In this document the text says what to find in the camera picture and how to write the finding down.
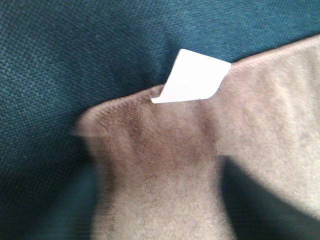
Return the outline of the brown microfiber towel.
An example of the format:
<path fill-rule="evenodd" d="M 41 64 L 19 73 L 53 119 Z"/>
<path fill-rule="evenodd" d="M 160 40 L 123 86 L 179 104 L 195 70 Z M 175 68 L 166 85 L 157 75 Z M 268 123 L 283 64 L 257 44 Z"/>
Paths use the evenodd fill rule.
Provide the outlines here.
<path fill-rule="evenodd" d="M 93 240 L 317 240 L 320 37 L 236 62 L 205 100 L 162 85 L 78 120 L 95 161 Z"/>

